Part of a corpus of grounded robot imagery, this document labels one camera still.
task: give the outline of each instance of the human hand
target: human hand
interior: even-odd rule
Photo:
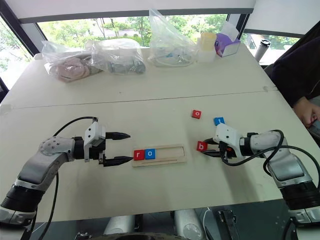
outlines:
[[[320,106],[309,102],[306,97],[300,98],[293,106],[293,110],[307,128],[315,120],[320,120]]]

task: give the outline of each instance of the clear plastic bag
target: clear plastic bag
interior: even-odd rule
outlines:
[[[150,57],[158,67],[184,67],[192,64],[197,57],[197,46],[183,36],[164,16],[155,9],[149,10],[151,27]]]
[[[103,71],[115,74],[146,71],[140,44],[130,38],[88,41],[86,49],[92,49],[91,64]]]
[[[91,65],[91,51],[68,48],[50,41],[42,43],[42,57],[46,61],[44,67],[50,76],[71,82],[101,71]]]

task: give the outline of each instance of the white cable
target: white cable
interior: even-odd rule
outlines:
[[[46,222],[42,223],[40,226],[38,226],[32,233],[34,233],[35,231],[37,231],[39,228],[41,228]]]
[[[209,240],[209,238],[207,236],[207,232],[206,232],[206,228],[205,228],[205,219],[206,219],[207,212],[210,212],[210,211],[211,211],[211,209],[209,207],[207,207],[207,210],[204,212],[203,219],[202,219],[202,227],[203,227],[203,231],[204,231],[206,240]]]

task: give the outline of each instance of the white wall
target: white wall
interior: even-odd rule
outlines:
[[[320,21],[320,0],[256,0],[246,29],[305,34]]]
[[[256,0],[5,0],[18,19],[155,9],[253,8]]]

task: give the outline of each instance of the purple tissue box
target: purple tissue box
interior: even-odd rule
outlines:
[[[215,51],[220,57],[225,57],[231,54],[235,54],[238,51],[240,45],[240,40],[236,39],[231,41],[231,39],[222,33],[216,34],[215,40]]]

